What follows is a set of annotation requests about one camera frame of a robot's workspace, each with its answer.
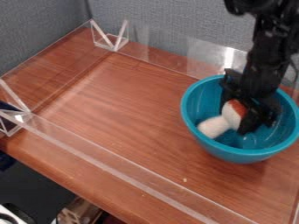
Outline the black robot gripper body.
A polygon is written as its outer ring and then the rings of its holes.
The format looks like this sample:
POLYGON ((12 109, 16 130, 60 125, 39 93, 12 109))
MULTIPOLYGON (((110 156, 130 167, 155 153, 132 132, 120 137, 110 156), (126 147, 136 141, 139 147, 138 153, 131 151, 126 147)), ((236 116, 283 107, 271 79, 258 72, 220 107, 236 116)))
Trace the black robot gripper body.
POLYGON ((272 102, 299 53, 299 0, 224 0, 234 16, 250 14, 256 22, 243 73, 226 70, 223 85, 238 85, 242 102, 272 102))

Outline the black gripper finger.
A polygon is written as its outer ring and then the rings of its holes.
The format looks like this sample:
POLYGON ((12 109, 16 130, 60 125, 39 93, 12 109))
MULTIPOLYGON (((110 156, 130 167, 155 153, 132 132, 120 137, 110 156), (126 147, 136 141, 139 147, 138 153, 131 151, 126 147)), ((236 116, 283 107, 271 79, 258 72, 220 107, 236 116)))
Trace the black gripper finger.
POLYGON ((242 98, 240 88, 238 85, 223 85, 220 94, 220 107, 224 106, 230 100, 239 100, 242 98))
POLYGON ((282 113, 278 101, 243 101, 242 103, 247 108, 247 113, 240 119, 238 133, 244 136, 255 132, 262 125, 272 127, 282 113))

